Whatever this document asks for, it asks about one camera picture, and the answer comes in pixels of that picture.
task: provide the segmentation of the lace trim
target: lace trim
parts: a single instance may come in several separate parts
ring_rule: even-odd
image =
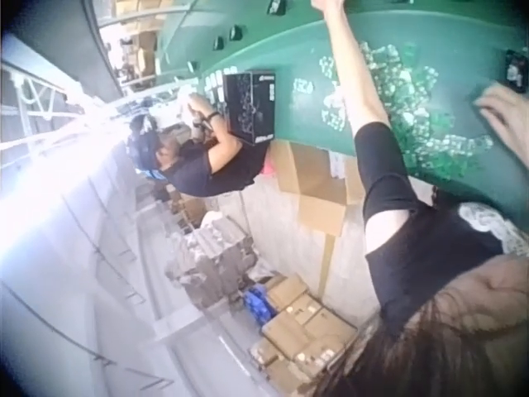
[[[527,238],[495,209],[480,203],[464,203],[460,205],[458,213],[474,230],[491,232],[502,242],[504,254],[529,257]]]

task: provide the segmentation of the black t-shirt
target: black t-shirt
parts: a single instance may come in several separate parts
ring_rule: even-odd
[[[403,227],[366,259],[381,317],[397,337],[411,316],[443,287],[487,259],[503,254],[490,232],[474,230],[458,208],[437,210],[420,201],[397,140],[380,122],[355,137],[360,178],[366,190],[364,220],[394,209],[410,211]]]
[[[243,190],[254,183],[262,170],[268,146],[269,142],[255,146],[243,144],[233,160],[212,174],[207,158],[209,146],[189,140],[180,147],[180,159],[164,175],[180,193],[194,197]]]

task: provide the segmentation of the hand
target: hand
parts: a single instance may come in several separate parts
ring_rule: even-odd
[[[311,0],[311,4],[317,10],[326,14],[328,12],[342,11],[345,0]]]
[[[529,168],[529,100],[496,83],[474,104],[503,143]]]
[[[195,113],[198,112],[201,113],[204,117],[207,117],[215,111],[213,109],[213,106],[208,102],[208,100],[197,93],[189,94],[188,107],[189,110],[191,110],[193,116],[195,116]]]

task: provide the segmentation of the person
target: person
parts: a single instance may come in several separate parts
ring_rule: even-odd
[[[527,239],[484,205],[437,210],[418,200],[344,0],[312,5],[329,32],[354,136],[366,191],[366,259],[379,301],[315,395],[516,393],[528,363]],[[476,105],[527,165],[526,99],[494,85]]]
[[[243,145],[228,130],[222,115],[202,96],[191,94],[189,107],[194,116],[212,131],[212,139],[189,139],[182,145],[178,136],[191,132],[178,124],[158,131],[153,117],[138,115],[131,121],[129,154],[136,167],[166,178],[180,193],[212,197],[243,190],[265,164],[269,142]]]

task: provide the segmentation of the black product box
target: black product box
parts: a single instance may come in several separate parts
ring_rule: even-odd
[[[225,74],[223,87],[230,133],[250,145],[274,139],[275,73]]]

